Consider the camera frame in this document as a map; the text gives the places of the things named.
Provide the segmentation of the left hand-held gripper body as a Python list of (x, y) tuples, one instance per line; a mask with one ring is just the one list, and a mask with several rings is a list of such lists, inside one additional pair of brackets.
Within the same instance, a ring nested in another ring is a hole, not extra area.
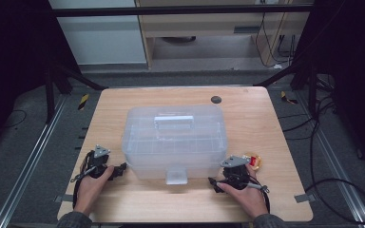
[(110, 150), (97, 144), (90, 150), (83, 161), (81, 172), (84, 176), (90, 175), (92, 178), (101, 177), (106, 171), (106, 164), (109, 159)]

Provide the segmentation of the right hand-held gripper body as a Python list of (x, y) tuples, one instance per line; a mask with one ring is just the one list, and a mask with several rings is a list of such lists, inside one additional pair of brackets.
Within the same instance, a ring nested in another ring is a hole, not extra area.
[(224, 175), (222, 182), (238, 190), (244, 189), (250, 181), (250, 175), (245, 167), (247, 163), (247, 159), (237, 156), (230, 156), (223, 161), (221, 163), (222, 174)]

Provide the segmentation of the small round golden container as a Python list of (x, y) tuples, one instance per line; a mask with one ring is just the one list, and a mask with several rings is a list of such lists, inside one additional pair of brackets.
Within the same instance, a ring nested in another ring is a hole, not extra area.
[(261, 157), (256, 153), (245, 153), (242, 157), (248, 160), (249, 165), (254, 171), (258, 171), (261, 168)]

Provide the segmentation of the clear plastic storage box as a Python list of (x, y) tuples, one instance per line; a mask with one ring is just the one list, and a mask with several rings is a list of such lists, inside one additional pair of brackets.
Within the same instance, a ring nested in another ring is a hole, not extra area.
[(134, 107), (127, 113), (122, 151), (141, 180), (186, 184), (216, 177), (227, 147), (223, 113), (214, 104)]

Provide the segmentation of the person's right hand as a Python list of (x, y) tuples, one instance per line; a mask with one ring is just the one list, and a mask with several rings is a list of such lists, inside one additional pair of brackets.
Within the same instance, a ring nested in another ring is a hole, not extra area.
[(246, 187), (238, 190), (227, 183), (218, 183), (217, 186), (231, 196), (251, 219), (268, 214), (263, 194), (259, 189)]

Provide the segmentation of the person's left hand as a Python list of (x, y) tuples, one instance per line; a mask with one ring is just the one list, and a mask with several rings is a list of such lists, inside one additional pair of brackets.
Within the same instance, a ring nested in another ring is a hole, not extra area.
[(97, 179), (91, 176), (82, 179), (77, 193), (77, 202), (73, 208), (75, 212), (82, 213), (87, 217), (90, 215), (95, 201), (99, 198), (107, 180), (112, 176), (113, 170), (114, 167), (109, 166), (104, 174)]

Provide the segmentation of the grey tape piece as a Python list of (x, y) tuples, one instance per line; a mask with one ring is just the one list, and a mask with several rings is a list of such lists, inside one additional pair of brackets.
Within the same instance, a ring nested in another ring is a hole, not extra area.
[(73, 196), (69, 194), (64, 194), (64, 195), (58, 195), (54, 198), (54, 202), (60, 203), (63, 201), (73, 202)]
[(297, 203), (305, 202), (305, 201), (315, 201), (316, 197), (314, 194), (302, 194), (302, 195), (296, 195), (295, 200)]

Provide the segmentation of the black and yellow tape strip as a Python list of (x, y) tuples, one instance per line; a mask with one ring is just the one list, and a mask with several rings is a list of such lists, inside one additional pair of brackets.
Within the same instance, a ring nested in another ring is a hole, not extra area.
[(88, 98), (89, 98), (89, 94), (84, 94), (82, 96), (81, 101), (78, 105), (78, 110), (83, 110), (84, 109), (84, 107), (86, 106), (86, 102), (87, 102)]
[(286, 96), (286, 93), (284, 91), (281, 91), (280, 92), (280, 98), (282, 101), (286, 102), (286, 103), (289, 103), (289, 104), (292, 104), (292, 105), (296, 105), (298, 104), (298, 101), (295, 100), (295, 99), (288, 99), (287, 96)]

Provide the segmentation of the black metal stand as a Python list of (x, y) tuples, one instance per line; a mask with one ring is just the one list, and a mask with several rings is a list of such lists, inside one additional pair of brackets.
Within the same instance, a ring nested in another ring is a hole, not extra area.
[(69, 94), (72, 91), (72, 85), (70, 84), (68, 77), (77, 80), (78, 82), (95, 90), (104, 90), (106, 86), (98, 85), (88, 78), (84, 77), (81, 73), (76, 72), (68, 67), (60, 64), (49, 63), (45, 66), (44, 78), (46, 88), (46, 101), (47, 101), (47, 120), (49, 124), (55, 115), (55, 101), (53, 94), (53, 87), (57, 86), (61, 94)]
[(294, 75), (290, 83), (290, 87), (293, 90), (298, 90), (308, 85), (308, 111), (315, 118), (317, 116), (317, 68), (312, 59), (298, 56), (290, 66), (279, 71), (272, 77), (255, 84), (255, 86), (268, 87), (273, 82), (289, 74)]

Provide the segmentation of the white cabinet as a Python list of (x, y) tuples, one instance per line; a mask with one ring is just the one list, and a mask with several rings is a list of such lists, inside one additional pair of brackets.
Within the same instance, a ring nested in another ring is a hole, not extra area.
[[(54, 10), (134, 8), (134, 0), (49, 0)], [(137, 16), (58, 17), (80, 66), (145, 64)]]

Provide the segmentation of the dark curtain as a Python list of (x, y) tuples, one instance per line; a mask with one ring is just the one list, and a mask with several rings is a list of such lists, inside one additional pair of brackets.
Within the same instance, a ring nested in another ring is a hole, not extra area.
[(314, 0), (296, 58), (334, 77), (336, 99), (365, 154), (365, 0)]
[(16, 98), (45, 83), (44, 67), (32, 50), (34, 31), (59, 64), (79, 70), (58, 20), (39, 13), (51, 9), (49, 0), (0, 0), (0, 129)]

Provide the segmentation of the wooden desk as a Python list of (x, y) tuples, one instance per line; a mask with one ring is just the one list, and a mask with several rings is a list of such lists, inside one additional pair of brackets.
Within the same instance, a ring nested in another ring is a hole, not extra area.
[[(300, 5), (314, 0), (134, 0), (138, 7), (217, 6), (217, 5)], [(141, 15), (146, 57), (153, 50), (149, 44), (160, 37), (250, 35), (264, 65), (274, 63), (279, 37), (300, 35), (308, 12), (216, 13)]]

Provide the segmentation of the black horizontal bar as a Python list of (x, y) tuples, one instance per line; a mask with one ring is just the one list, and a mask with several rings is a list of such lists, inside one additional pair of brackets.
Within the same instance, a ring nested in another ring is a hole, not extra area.
[(129, 16), (129, 15), (173, 15), (173, 14), (216, 14), (216, 13), (264, 13), (264, 12), (306, 12), (312, 4), (300, 5), (217, 5), (217, 6), (173, 6), (140, 8), (102, 9), (53, 9), (56, 17), (87, 16)]

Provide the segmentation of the metal floor rail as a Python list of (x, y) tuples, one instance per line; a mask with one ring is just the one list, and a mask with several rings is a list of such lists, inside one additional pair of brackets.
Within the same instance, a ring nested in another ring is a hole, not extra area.
[[(353, 215), (353, 218), (350, 219), (350, 222), (357, 225), (358, 228), (365, 228), (365, 192), (357, 185), (353, 184), (349, 179), (348, 174), (345, 172), (344, 168), (339, 162), (332, 146), (329, 144), (322, 128), (320, 127), (319, 121), (311, 123), (311, 127), (313, 128), (310, 141), (310, 170), (312, 178), (312, 188), (315, 189), (319, 198), (321, 200), (324, 200), (324, 198), (319, 194), (317, 187), (322, 183), (336, 183), (351, 211), (351, 214)], [(313, 164), (314, 142), (318, 143), (320, 151), (328, 163), (328, 166), (333, 174), (333, 177), (331, 179), (315, 179)]]
[(45, 148), (48, 144), (48, 141), (55, 129), (56, 124), (58, 123), (64, 106), (67, 101), (66, 95), (60, 95), (58, 98), (58, 102), (54, 107), (54, 114), (51, 120), (45, 124), (37, 142), (33, 146), (33, 149), (30, 152), (30, 155), (18, 176), (15, 184), (13, 185), (9, 196), (7, 197), (5, 203), (0, 209), (0, 228), (7, 228), (12, 218), (12, 215), (15, 209), (18, 206), (20, 199), (22, 198), (28, 184), (29, 180), (32, 177), (35, 168), (37, 167), (38, 162), (40, 161), (41, 156), (43, 155)]

